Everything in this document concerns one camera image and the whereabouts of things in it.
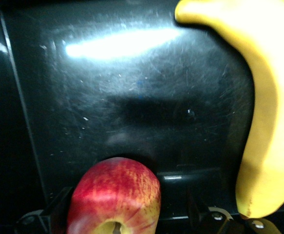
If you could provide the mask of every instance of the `yellow banana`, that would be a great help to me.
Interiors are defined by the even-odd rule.
[[[254,114],[236,202],[246,217],[267,216],[284,203],[284,0],[182,0],[175,18],[212,27],[251,69]]]

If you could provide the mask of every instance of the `apple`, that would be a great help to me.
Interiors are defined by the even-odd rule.
[[[94,165],[78,183],[67,234],[155,234],[160,183],[143,164],[114,157]]]

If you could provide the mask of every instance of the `apple stem cavity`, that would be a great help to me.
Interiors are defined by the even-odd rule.
[[[121,228],[121,223],[115,222],[113,234],[121,234],[120,228]]]

